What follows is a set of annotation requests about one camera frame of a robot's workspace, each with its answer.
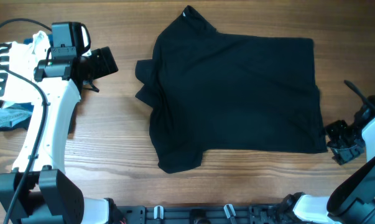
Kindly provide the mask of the black t-shirt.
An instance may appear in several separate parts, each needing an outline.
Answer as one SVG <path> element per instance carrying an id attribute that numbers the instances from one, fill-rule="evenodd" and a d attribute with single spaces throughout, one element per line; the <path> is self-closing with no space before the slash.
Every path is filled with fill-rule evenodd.
<path id="1" fill-rule="evenodd" d="M 313 50 L 308 38 L 218 32 L 187 6 L 136 63 L 159 168 L 194 169 L 210 149 L 326 152 Z"/>

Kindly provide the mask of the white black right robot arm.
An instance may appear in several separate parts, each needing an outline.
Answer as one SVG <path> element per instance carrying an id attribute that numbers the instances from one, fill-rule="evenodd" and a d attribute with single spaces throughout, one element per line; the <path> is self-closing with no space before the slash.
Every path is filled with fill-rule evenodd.
<path id="1" fill-rule="evenodd" d="M 346 164 L 361 154 L 367 162 L 329 197 L 288 195 L 278 213 L 292 223 L 375 223 L 375 95 L 363 103 L 351 125 L 338 120 L 324 132 L 337 163 Z"/>

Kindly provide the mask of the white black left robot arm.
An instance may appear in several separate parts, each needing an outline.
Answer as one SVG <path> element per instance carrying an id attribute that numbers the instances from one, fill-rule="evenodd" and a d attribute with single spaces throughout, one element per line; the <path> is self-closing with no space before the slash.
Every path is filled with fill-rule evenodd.
<path id="1" fill-rule="evenodd" d="M 0 174 L 5 223 L 124 223 L 111 198 L 93 199 L 65 175 L 65 145 L 84 83 L 118 71 L 109 47 L 41 60 L 34 69 L 34 110 L 24 145 Z"/>

